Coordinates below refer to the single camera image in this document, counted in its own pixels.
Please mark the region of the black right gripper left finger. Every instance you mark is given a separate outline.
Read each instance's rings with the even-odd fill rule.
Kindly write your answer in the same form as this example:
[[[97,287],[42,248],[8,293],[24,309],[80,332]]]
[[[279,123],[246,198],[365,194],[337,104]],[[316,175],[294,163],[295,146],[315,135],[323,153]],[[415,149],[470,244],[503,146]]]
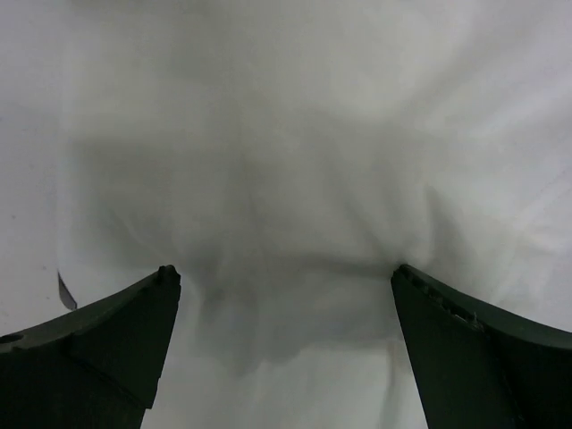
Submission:
[[[139,428],[181,296],[165,265],[107,298],[1,338],[3,428]]]

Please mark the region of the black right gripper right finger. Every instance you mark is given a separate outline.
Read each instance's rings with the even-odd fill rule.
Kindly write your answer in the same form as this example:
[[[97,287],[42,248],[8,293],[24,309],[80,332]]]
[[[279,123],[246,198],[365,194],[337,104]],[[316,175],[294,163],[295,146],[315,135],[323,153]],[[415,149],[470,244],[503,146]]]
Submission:
[[[391,277],[425,419],[434,429],[571,426],[571,335],[401,265]]]

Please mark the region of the white printed t shirt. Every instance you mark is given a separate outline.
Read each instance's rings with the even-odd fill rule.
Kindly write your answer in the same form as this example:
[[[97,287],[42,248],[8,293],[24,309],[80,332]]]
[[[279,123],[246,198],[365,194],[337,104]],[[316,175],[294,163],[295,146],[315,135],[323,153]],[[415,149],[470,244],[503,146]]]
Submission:
[[[146,428],[422,428],[407,263],[571,326],[568,1],[68,1],[58,264],[173,265]]]

